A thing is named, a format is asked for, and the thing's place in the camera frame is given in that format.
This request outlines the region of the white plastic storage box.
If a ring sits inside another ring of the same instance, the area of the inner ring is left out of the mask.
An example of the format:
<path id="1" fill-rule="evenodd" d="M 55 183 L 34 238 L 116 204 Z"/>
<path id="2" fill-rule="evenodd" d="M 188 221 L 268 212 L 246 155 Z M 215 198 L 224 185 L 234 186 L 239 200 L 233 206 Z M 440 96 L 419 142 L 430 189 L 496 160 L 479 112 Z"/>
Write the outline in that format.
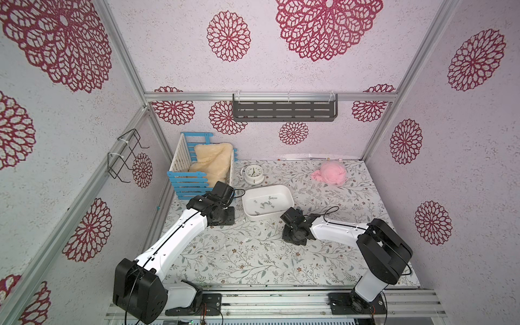
<path id="1" fill-rule="evenodd" d="M 274 185 L 247 190 L 242 197 L 242 206 L 248 220 L 259 222 L 280 218 L 295 206 L 295 201 L 288 187 Z"/>

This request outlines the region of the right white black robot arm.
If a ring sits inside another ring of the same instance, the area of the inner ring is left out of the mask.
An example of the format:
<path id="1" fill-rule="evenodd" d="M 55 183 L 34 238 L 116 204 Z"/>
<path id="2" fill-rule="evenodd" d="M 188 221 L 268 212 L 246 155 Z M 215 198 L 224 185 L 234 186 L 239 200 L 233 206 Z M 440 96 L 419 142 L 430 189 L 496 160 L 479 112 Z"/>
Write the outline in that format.
<path id="1" fill-rule="evenodd" d="M 389 286 L 397 284 L 413 256 L 408 244 L 382 219 L 367 224 L 330 221 L 323 215 L 302 215 L 293 208 L 281 220 L 282 239 L 305 246 L 308 241 L 357 245 L 368 271 L 350 292 L 351 305 L 368 306 Z"/>

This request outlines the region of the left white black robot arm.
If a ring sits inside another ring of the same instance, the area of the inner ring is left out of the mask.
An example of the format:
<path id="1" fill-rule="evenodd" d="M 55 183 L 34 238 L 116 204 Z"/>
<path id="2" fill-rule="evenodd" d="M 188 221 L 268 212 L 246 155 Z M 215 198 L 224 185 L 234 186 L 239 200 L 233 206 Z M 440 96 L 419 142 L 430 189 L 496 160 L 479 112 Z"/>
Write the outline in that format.
<path id="1" fill-rule="evenodd" d="M 189 201 L 174 225 L 148 250 L 115 268 L 112 302 L 142 324 L 153 323 L 164 311 L 199 313 L 202 288 L 190 281 L 166 285 L 173 262 L 209 226 L 232 226 L 235 208 L 219 200 L 197 196 Z"/>

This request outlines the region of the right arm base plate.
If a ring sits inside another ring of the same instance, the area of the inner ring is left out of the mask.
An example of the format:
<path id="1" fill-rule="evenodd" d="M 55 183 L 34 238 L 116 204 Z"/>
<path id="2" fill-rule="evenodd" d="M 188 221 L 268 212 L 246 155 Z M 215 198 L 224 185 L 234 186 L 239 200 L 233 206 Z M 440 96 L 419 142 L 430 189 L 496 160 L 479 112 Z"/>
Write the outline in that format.
<path id="1" fill-rule="evenodd" d="M 386 315 L 387 304 L 381 294 L 367 302 L 355 292 L 332 292 L 328 294 L 329 306 L 333 315 Z"/>

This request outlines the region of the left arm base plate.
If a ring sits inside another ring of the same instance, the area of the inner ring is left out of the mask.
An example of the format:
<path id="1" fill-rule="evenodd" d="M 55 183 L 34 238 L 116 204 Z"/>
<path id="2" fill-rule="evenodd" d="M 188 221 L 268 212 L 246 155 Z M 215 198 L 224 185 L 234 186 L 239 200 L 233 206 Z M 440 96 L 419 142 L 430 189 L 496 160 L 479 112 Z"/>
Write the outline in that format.
<path id="1" fill-rule="evenodd" d="M 190 307 L 177 307 L 165 311 L 166 316 L 219 316 L 222 308 L 222 294 L 203 293 Z"/>

